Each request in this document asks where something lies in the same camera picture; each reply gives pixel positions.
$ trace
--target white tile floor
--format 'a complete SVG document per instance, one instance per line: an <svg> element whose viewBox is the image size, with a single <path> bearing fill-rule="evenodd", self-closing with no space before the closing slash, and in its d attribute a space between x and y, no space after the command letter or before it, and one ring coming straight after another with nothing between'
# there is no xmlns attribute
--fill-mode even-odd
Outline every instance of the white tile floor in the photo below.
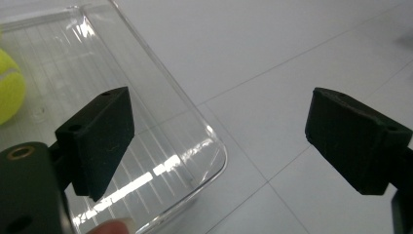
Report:
<svg viewBox="0 0 413 234"><path fill-rule="evenodd" d="M118 3L229 152L160 233L392 233L394 188L357 194L304 127L325 87L413 129L412 0Z"/></svg>

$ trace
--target clear plastic container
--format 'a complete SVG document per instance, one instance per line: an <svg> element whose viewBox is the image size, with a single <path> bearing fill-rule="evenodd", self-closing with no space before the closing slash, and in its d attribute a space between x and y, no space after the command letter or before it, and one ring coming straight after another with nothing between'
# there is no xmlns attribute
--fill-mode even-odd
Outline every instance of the clear plastic container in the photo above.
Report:
<svg viewBox="0 0 413 234"><path fill-rule="evenodd" d="M127 216L148 232L224 170L223 143L116 3L0 0L0 27L0 48L27 88L18 114L0 126L0 151L51 145L55 129L95 96L130 88L135 137L105 195L94 203L66 189L78 233Z"/></svg>

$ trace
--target transparent plastic box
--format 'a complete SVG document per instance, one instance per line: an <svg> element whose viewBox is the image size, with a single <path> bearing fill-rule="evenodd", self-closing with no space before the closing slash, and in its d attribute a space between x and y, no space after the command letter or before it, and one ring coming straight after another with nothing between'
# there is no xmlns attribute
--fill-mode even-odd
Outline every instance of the transparent plastic box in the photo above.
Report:
<svg viewBox="0 0 413 234"><path fill-rule="evenodd" d="M78 233L132 217L146 233L216 179L227 154L210 125L109 0L0 0L0 48L26 81L22 108L0 126L0 151L52 145L55 129L97 95L128 86L135 137L102 199L66 189Z"/></svg>

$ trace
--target tennis ball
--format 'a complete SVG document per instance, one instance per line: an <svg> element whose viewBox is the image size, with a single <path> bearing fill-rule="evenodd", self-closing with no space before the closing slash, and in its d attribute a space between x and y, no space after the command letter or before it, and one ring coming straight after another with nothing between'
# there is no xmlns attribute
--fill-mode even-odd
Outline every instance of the tennis ball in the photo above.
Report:
<svg viewBox="0 0 413 234"><path fill-rule="evenodd" d="M15 61L0 49L0 125L20 109L25 93L24 78Z"/></svg>

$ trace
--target yellow tennis ball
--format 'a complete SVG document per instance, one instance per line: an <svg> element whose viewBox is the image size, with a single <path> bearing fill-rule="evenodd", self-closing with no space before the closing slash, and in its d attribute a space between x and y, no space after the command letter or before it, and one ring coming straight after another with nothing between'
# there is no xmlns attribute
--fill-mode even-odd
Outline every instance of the yellow tennis ball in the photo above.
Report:
<svg viewBox="0 0 413 234"><path fill-rule="evenodd" d="M18 112L24 93L24 78L18 65L0 49L0 125Z"/></svg>

